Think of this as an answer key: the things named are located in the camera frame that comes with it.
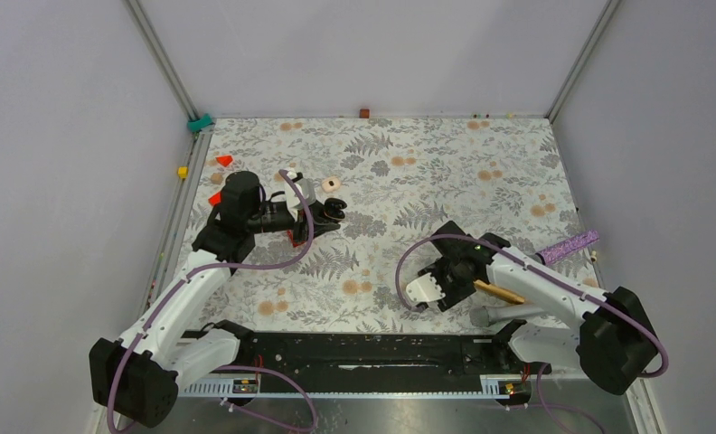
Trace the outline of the black earbud case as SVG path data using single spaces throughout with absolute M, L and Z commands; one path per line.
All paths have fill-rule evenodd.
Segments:
M 340 222 L 345 218 L 347 203 L 338 198 L 328 198 L 323 203 L 322 214 L 329 220 Z

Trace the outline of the pink earbud charging case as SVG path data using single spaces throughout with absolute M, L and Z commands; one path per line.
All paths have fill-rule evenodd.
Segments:
M 342 182 L 335 176 L 330 176 L 324 179 L 321 183 L 321 187 L 326 193 L 334 193 L 339 190 L 342 186 Z

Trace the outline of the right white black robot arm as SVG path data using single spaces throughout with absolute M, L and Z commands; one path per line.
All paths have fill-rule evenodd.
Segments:
M 514 373 L 528 363 L 579 370 L 600 389 L 626 392 L 659 359 L 668 357 L 640 298 L 632 290 L 613 291 L 575 282 L 521 252 L 493 233 L 476 239 L 452 221 L 430 238 L 442 269 L 433 276 L 442 290 L 482 280 L 526 297 L 563 324 L 561 328 L 525 324 L 495 345 L 493 358 Z

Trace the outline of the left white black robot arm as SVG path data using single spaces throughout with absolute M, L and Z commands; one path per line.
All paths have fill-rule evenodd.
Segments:
M 264 267 L 273 270 L 296 264 L 316 237 L 339 229 L 344 201 L 319 201 L 313 184 L 299 172 L 282 170 L 280 175 L 286 185 L 272 195 L 250 171 L 228 175 L 169 288 L 119 338 L 100 338 L 90 349 L 93 400 L 106 408 L 110 432 L 128 431 L 118 427 L 117 416 L 153 428 L 185 388 L 222 366 L 242 372 L 254 363 L 253 344 L 221 328 L 184 347 L 178 342 L 208 298 L 237 270 L 250 268 L 245 259 L 256 235 L 285 232 L 304 247 L 294 258 Z

